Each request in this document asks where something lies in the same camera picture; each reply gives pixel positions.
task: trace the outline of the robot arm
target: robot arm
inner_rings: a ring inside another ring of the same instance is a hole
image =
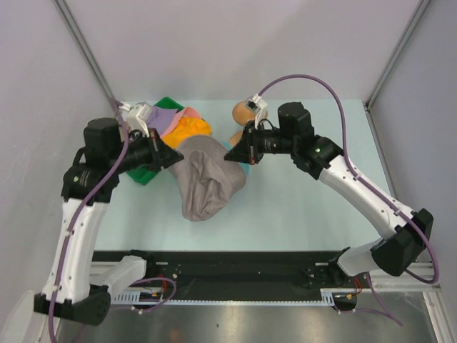
[[[78,151],[73,165],[64,175],[64,215],[59,243],[48,281],[42,292],[35,296],[35,312],[47,314],[52,295],[54,291],[58,291],[54,306],[56,317],[98,325],[107,315],[111,297],[117,296],[147,275],[156,276],[154,256],[132,251],[107,273],[89,279],[99,225],[111,201],[112,191],[119,183],[119,174],[140,166],[160,171],[184,158],[182,154],[164,144],[155,130],[149,133],[146,128],[144,131],[141,121],[148,108],[149,105],[142,104],[127,114],[127,122],[137,130],[133,130],[129,137],[126,137],[129,140],[126,156],[113,176],[95,193],[89,203],[82,207],[73,231],[69,232],[69,223],[76,209],[105,177],[122,148],[119,123],[114,118],[95,119],[85,128],[85,147]],[[63,266],[59,266],[64,244],[68,244],[66,258]],[[58,289],[55,286],[57,274],[61,276]]]
[[[253,97],[246,106],[259,116],[264,113],[266,104]],[[406,214],[427,239],[433,223],[431,214],[425,209],[416,213],[392,199],[352,164],[359,173],[354,176],[346,165],[343,150],[330,139],[314,134],[311,115],[301,103],[283,104],[278,108],[278,118],[279,128],[265,129],[264,120],[247,123],[240,141],[225,159],[257,164],[263,154],[290,154],[300,170],[337,191],[372,223],[380,239],[362,247],[344,249],[329,262],[329,274],[335,283],[343,283],[348,277],[374,269],[382,269],[393,276],[401,275],[425,247],[411,225],[398,215],[399,211]],[[398,210],[394,211],[362,184],[361,177],[379,194],[394,202]]]

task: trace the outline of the orange ball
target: orange ball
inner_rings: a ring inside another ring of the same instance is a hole
[[[229,139],[228,143],[230,144],[230,146],[232,148],[238,144],[242,134],[243,134],[243,130],[238,131]]]
[[[241,126],[246,125],[248,121],[254,120],[256,118],[254,112],[244,106],[245,103],[246,100],[240,101],[235,105],[231,112],[233,119],[235,119],[236,123],[240,124]]]

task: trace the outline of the green container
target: green container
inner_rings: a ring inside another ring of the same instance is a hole
[[[173,99],[168,97],[163,98],[154,106],[160,107],[161,109],[178,109],[181,111],[184,109],[180,104],[178,104]],[[138,169],[128,171],[127,174],[139,184],[147,184],[150,182],[158,173],[156,171],[150,171],[143,166],[140,166]]]

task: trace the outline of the black joint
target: black joint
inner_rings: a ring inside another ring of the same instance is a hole
[[[122,150],[119,123],[115,118],[91,120],[84,129],[86,166],[107,169]]]
[[[297,168],[305,173],[309,173],[311,171],[311,162],[307,159],[301,159],[297,156],[292,155],[292,162],[296,165]]]
[[[248,121],[244,125],[240,140],[227,152],[224,159],[246,164],[259,163],[263,158],[263,152],[258,149],[258,131],[255,129],[254,121]]]
[[[74,322],[100,325],[108,314],[111,305],[111,296],[107,286],[94,286],[91,284],[89,296],[73,304],[65,300],[63,304],[56,303],[54,316]],[[34,311],[42,314],[49,313],[50,301],[45,294],[35,294]]]
[[[84,199],[87,194],[104,178],[107,170],[91,168],[86,165],[73,165],[64,175],[62,197]],[[100,190],[89,200],[88,205],[94,202],[109,203],[113,190],[119,183],[119,176],[114,174]]]
[[[411,220],[425,237],[430,239],[433,225],[431,213],[422,209],[419,213],[414,213]],[[379,268],[387,274],[399,277],[426,247],[410,224],[406,223],[404,227],[396,227],[396,231],[392,237],[371,248],[371,256]]]
[[[159,172],[162,169],[167,169],[175,163],[184,159],[183,154],[173,150],[165,144],[160,138],[157,130],[151,130],[151,139],[148,139],[149,151],[152,155],[152,163],[147,164],[146,168],[153,172]]]
[[[301,102],[288,102],[278,108],[279,129],[283,138],[300,136],[307,140],[314,137],[311,114]]]

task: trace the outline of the gray cloth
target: gray cloth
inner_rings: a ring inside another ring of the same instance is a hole
[[[246,184],[243,168],[225,161],[227,149],[210,136],[191,136],[176,148],[184,160],[169,168],[178,183],[184,218],[206,220]]]

